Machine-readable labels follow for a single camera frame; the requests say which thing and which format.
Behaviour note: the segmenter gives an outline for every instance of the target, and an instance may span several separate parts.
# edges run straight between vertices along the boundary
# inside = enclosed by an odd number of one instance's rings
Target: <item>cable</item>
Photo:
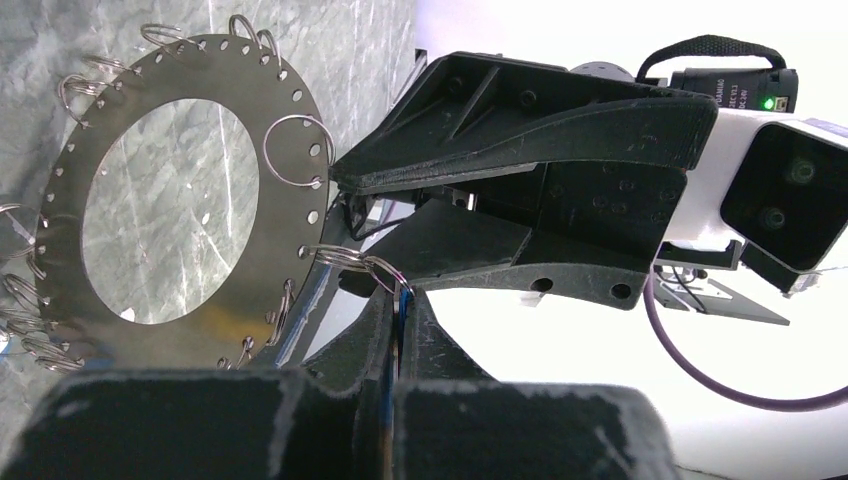
[[[360,230],[362,230],[362,227],[365,226],[365,222],[368,220],[368,216],[362,215],[360,217],[359,221],[356,222],[356,225],[354,225],[353,224],[353,213],[351,212],[351,209],[350,209],[350,201],[341,202],[341,204],[342,204],[342,213],[344,214],[345,225],[347,226],[348,233],[350,233],[350,238],[353,239],[354,242],[361,242],[361,241],[365,240],[366,238],[370,237],[371,235],[374,235],[375,233],[379,233],[379,232],[382,232],[383,230],[386,230],[387,228],[391,228],[391,227],[395,227],[397,225],[400,225],[401,222],[403,222],[405,220],[403,218],[399,218],[397,220],[392,220],[391,222],[386,222],[382,225],[377,225],[376,227],[372,228],[371,230],[368,230],[368,231],[365,231],[365,232],[362,232],[362,233],[357,233]]]
[[[701,301],[701,299],[700,299],[700,298],[698,298],[698,296],[697,296],[697,295],[695,295],[695,292],[693,292],[693,291],[692,291],[692,289],[691,289],[691,288],[689,288],[689,285],[688,285],[689,283],[694,282],[694,281],[695,281],[695,279],[696,279],[696,278],[698,278],[698,276],[697,276],[697,275],[695,275],[695,276],[692,278],[692,280],[691,280],[691,281],[689,281],[689,282],[684,282],[684,281],[683,281],[683,279],[680,277],[680,274],[679,274],[679,273],[677,273],[677,268],[675,268],[675,267],[671,267],[671,273],[673,273],[673,274],[674,274],[674,278],[676,278],[676,279],[677,279],[677,284],[678,284],[678,285],[680,285],[681,287],[683,287],[683,290],[686,290],[686,293],[688,293],[688,294],[689,294],[689,296],[690,296],[690,297],[692,297],[692,299],[693,299],[693,300],[695,300],[695,303],[697,303],[697,304],[698,304],[698,306],[699,306],[699,307],[701,307],[701,310],[700,310],[698,313],[703,313],[704,315],[709,315],[709,313],[707,312],[707,306],[706,306],[706,305],[704,305],[704,302],[702,302],[702,301]]]
[[[812,412],[815,410],[824,410],[826,408],[835,407],[848,402],[848,387],[843,387],[835,392],[817,397],[780,400],[742,393],[713,380],[704,372],[698,370],[689,362],[689,360],[686,359],[686,357],[683,356],[683,354],[680,353],[680,350],[674,346],[674,342],[671,341],[668,333],[666,333],[663,328],[659,314],[657,313],[657,306],[654,303],[653,274],[649,274],[648,276],[648,281],[645,283],[645,290],[642,293],[642,297],[645,302],[645,311],[648,314],[651,327],[654,329],[654,334],[656,334],[660,344],[663,348],[665,348],[665,351],[668,352],[672,360],[674,360],[680,368],[688,373],[690,377],[695,379],[695,381],[722,397],[749,407],[775,412]]]

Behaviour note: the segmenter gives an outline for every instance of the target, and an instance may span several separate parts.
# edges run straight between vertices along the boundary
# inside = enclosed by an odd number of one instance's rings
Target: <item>marble surface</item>
[[[55,94],[58,81],[97,76],[79,62],[84,53],[131,63],[151,51],[139,35],[143,23],[225,32],[229,16],[241,13],[269,29],[309,86],[340,155],[385,116],[414,60],[414,0],[0,0],[0,11],[0,201],[35,208],[74,127]],[[116,143],[92,187],[83,251],[98,294],[142,323],[197,307],[238,259],[256,185],[255,154],[226,109],[186,100],[152,112]],[[3,264],[4,272],[25,268]],[[9,301],[0,292],[0,302]],[[0,359],[0,465],[56,378],[29,356]]]

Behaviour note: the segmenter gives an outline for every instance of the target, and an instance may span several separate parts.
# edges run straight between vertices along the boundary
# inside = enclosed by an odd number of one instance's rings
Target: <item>metal ring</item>
[[[180,27],[175,26],[175,25],[165,25],[163,23],[145,23],[144,25],[141,26],[140,31],[141,31],[141,36],[144,37],[145,40],[152,43],[153,45],[156,45],[157,47],[161,47],[162,50],[167,52],[169,55],[173,55],[173,52],[171,52],[171,50],[168,48],[170,46],[170,44],[156,39],[156,36],[171,38],[171,39],[176,40],[178,42],[190,43],[190,44],[196,46],[197,49],[201,50],[201,51],[204,49],[203,45],[195,42],[194,40],[192,40],[190,38],[186,38],[182,35],[178,35],[177,33],[174,33],[174,32],[182,32],[182,29]]]
[[[330,267],[362,273],[369,271],[368,267],[362,262],[362,253],[358,250],[326,244],[304,245],[300,248],[298,255],[301,258],[312,255],[316,262]]]
[[[136,68],[129,68],[124,65],[124,62],[116,59],[104,57],[102,55],[96,55],[93,53],[85,54],[82,56],[82,63],[88,65],[89,67],[100,70],[103,73],[116,74],[120,72],[132,72],[137,76],[141,76],[141,70]]]
[[[236,32],[236,23],[241,23],[244,29],[247,30],[247,35],[248,37],[250,37],[250,40],[253,41],[253,43],[261,46],[259,44],[259,36],[256,34],[256,30],[253,29],[253,25],[251,25],[250,20],[248,20],[247,17],[240,13],[237,13],[230,17],[230,35],[234,37],[240,36],[238,32]]]
[[[36,332],[47,333],[48,328],[53,329],[57,325],[57,322],[44,320],[25,311],[8,310],[0,314],[0,318],[4,318],[6,326],[22,337]]]
[[[283,177],[282,175],[280,175],[280,172],[278,172],[274,168],[274,165],[271,164],[271,159],[268,157],[268,137],[271,135],[271,131],[274,130],[274,128],[276,128],[277,125],[279,125],[279,124],[281,124],[281,123],[283,123],[287,120],[295,120],[295,119],[306,120],[306,121],[314,123],[315,125],[318,125],[318,128],[320,128],[321,131],[324,132],[324,138],[326,138],[326,140],[327,140],[327,163],[328,163],[328,165],[333,165],[334,163],[336,163],[336,143],[333,141],[333,136],[330,134],[330,131],[327,129],[327,127],[323,123],[316,120],[314,117],[311,117],[309,115],[300,115],[300,114],[286,115],[285,117],[277,119],[277,121],[275,121],[274,123],[271,124],[270,127],[268,127],[268,130],[265,131],[265,138],[262,139],[262,156],[265,158],[265,165],[268,166],[268,170],[271,171],[271,174],[274,175],[274,177],[277,180],[279,180],[279,181],[281,181],[285,184],[291,185],[293,187],[318,188],[318,187],[321,186],[321,181],[322,181],[321,177],[315,177],[311,182],[306,182],[306,183],[292,182],[291,180],[288,180],[285,177]]]
[[[39,309],[43,299],[38,295],[35,286],[14,273],[3,275],[3,288],[15,298],[23,308],[34,307]]]
[[[366,265],[374,265],[374,266],[382,268],[383,271],[385,271],[386,273],[391,275],[392,278],[395,279],[395,281],[401,286],[401,288],[409,291],[410,295],[413,295],[413,296],[415,295],[415,293],[412,291],[412,287],[409,286],[409,282],[406,280],[406,277],[404,277],[403,274],[400,273],[400,270],[396,269],[391,263],[383,260],[380,257],[375,257],[373,255],[366,256],[365,258],[362,259],[362,261]],[[379,278],[377,278],[376,273],[372,273],[371,276],[374,277],[374,280],[376,280],[377,283],[379,283],[380,285],[383,285],[383,288],[386,288],[390,293],[394,293],[395,289],[394,288],[388,288],[385,284],[383,284],[383,282],[380,281]]]
[[[89,80],[82,77],[82,75],[79,75],[79,77],[80,78],[72,78],[65,82],[65,88],[72,92],[96,97],[103,93],[103,90],[112,86],[112,84],[101,82],[100,80]]]
[[[69,81],[72,80],[87,81],[88,79],[78,73],[68,75],[59,82],[59,86],[57,87],[57,93],[59,94],[59,99],[62,100],[62,106],[65,107],[65,111],[68,112],[68,115],[70,115],[71,118],[73,118],[74,121],[77,122],[82,128],[88,128],[91,126],[91,124],[88,123],[88,120],[83,120],[79,115],[74,113],[74,111],[71,110],[71,105],[68,103],[67,84]]]
[[[44,280],[45,278],[47,278],[47,272],[42,270],[41,267],[39,267],[35,263],[35,250],[34,249],[30,250],[29,254],[27,255],[26,263],[27,263],[27,267],[29,268],[29,270],[32,272],[32,274],[35,276],[35,278],[37,280]]]
[[[26,337],[21,340],[21,347],[37,357],[67,358],[65,349],[62,346],[51,343],[50,340]]]
[[[271,55],[277,57],[277,67],[279,70],[277,71],[277,78],[280,80],[283,79],[283,57],[280,55],[280,47],[277,45],[277,40],[274,39],[274,35],[268,29],[259,30],[256,32],[256,37],[259,39],[256,43],[259,44],[259,48],[264,47],[262,44],[262,39],[268,40],[268,48],[271,49]]]
[[[286,318],[289,316],[289,310],[291,310],[291,306],[294,303],[294,280],[291,278],[287,279],[283,284],[283,288],[285,289],[285,293],[283,293],[283,301],[280,304],[280,310],[276,314],[277,318],[276,324],[274,325],[274,331],[271,333],[268,341],[265,342],[265,346],[267,347],[273,347],[280,341],[280,338],[282,338]]]
[[[6,203],[6,204],[3,204],[3,205],[0,205],[0,214],[5,213],[7,215],[10,215],[8,212],[11,212],[12,210],[17,210],[19,208],[29,208],[33,212],[36,211],[34,208],[27,207],[26,205],[24,205],[22,203]],[[35,249],[35,242],[33,241],[31,243],[30,242],[27,242],[27,243],[29,243],[30,245],[28,247],[24,248],[23,250],[19,251],[19,252],[13,252],[9,255],[0,255],[0,260],[11,260],[13,258],[20,258],[20,257],[23,257],[24,255],[30,254]]]
[[[35,363],[57,373],[73,373],[85,366],[82,359],[74,361],[69,358],[38,357]]]

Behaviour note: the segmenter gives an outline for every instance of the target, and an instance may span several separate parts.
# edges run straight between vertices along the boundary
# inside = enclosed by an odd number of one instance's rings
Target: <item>metal disc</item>
[[[175,42],[131,67],[140,67],[141,76],[119,75],[82,116],[90,127],[77,126],[59,156],[35,246],[36,264],[47,274],[37,283],[46,297],[42,315],[59,322],[54,340],[70,342],[71,356],[81,356],[90,367],[214,368],[220,357],[239,358],[247,336],[255,339],[254,354],[261,349],[273,329],[265,315],[280,308],[287,279],[294,280],[295,295],[300,292],[312,260],[298,257],[298,248],[321,238],[328,152],[322,148],[310,156],[314,144],[326,145],[320,129],[285,122],[268,141],[274,167],[295,181],[324,181],[319,188],[292,187],[264,164],[262,141],[275,120],[292,114],[320,120],[301,78],[286,62],[287,74],[279,75],[279,64],[268,61],[268,54],[250,39],[231,35]],[[164,324],[131,323],[104,304],[86,274],[86,202],[100,164],[124,132],[157,107],[182,99],[219,103],[247,129],[259,162],[256,219],[229,277],[200,307]],[[312,212],[319,221],[307,221],[315,219]]]

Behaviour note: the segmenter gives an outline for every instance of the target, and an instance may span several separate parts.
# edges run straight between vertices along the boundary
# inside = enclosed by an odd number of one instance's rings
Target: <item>hole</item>
[[[530,290],[534,292],[548,292],[554,288],[554,281],[550,278],[540,278],[530,284]]]
[[[617,283],[610,289],[610,295],[619,300],[626,300],[630,298],[631,293],[633,292],[630,290],[630,285],[625,285],[623,283]]]
[[[183,133],[175,138],[173,131]],[[94,178],[82,225],[86,274],[115,315],[179,322],[229,285],[256,216],[254,152],[235,114],[197,99],[162,105],[115,142],[98,168],[109,175]]]

